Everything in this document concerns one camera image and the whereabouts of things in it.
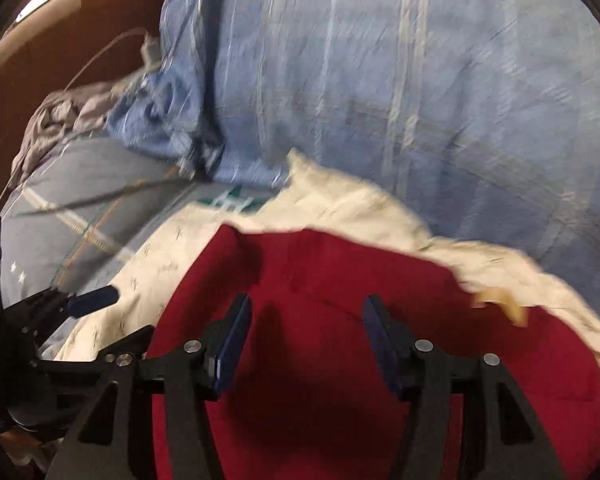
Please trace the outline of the dark red garment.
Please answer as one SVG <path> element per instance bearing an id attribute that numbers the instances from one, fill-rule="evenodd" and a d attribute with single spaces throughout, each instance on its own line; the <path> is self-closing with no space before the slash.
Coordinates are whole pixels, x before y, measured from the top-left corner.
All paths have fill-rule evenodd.
<path id="1" fill-rule="evenodd" d="M 208 406 L 230 479 L 385 479 L 408 408 L 381 379 L 362 321 L 366 297 L 453 356 L 497 354 L 524 390 L 570 479 L 600 461 L 600 367 L 542 308 L 517 327 L 475 308 L 443 266 L 327 233 L 222 226 L 158 322 L 150 356 L 181 348 L 239 294 L 252 324 L 236 375 Z"/>

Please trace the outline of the grey plaid bed sheet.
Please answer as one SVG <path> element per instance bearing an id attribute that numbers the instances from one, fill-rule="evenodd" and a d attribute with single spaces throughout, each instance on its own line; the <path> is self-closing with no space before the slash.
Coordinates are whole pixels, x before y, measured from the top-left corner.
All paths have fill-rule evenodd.
<path id="1" fill-rule="evenodd" d="M 55 287 L 107 284 L 151 236 L 188 204 L 257 211 L 264 188 L 184 180 L 175 166 L 135 154 L 103 133 L 59 145 L 1 211 L 3 302 Z"/>

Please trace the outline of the grey crumpled cloth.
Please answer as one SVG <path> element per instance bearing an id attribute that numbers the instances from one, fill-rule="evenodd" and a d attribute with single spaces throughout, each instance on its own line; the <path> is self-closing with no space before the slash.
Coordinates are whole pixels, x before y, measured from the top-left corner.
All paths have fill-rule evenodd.
<path id="1" fill-rule="evenodd" d="M 118 96 L 114 82 L 96 82 L 46 96 L 24 129 L 7 187 L 12 190 L 26 180 L 60 142 L 102 128 Z"/>

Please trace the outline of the cream leaf-print pillow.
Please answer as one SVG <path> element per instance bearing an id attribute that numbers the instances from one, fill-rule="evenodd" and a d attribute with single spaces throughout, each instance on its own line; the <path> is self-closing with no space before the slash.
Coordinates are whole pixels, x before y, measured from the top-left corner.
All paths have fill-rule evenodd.
<path id="1" fill-rule="evenodd" d="M 465 290 L 495 300 L 509 315 L 543 307 L 580 336 L 600 366 L 600 317 L 523 252 L 434 236 L 417 214 L 377 185 L 318 166 L 297 152 L 288 162 L 286 188 L 256 212 L 189 204 L 161 222 L 112 279 L 119 301 L 81 318 L 57 359 L 91 361 L 108 344 L 156 324 L 186 271 L 227 223 L 245 233 L 310 228 L 441 264 Z"/>

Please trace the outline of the brown wooden headboard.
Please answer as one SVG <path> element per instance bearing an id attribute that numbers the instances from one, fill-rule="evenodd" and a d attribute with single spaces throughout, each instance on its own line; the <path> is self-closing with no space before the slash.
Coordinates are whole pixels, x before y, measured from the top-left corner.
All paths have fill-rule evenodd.
<path id="1" fill-rule="evenodd" d="M 50 0 L 0 40 L 0 194 L 24 129 L 50 92 L 110 81 L 142 64 L 163 0 Z"/>

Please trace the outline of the blue plaid pillow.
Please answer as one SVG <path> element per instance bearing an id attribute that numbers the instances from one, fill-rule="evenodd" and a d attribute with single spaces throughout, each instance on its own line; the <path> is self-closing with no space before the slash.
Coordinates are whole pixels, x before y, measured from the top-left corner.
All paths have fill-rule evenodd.
<path id="1" fill-rule="evenodd" d="M 107 129 L 186 177 L 286 155 L 431 231 L 515 247 L 600 316 L 600 24 L 581 0 L 164 0 L 161 63 Z"/>

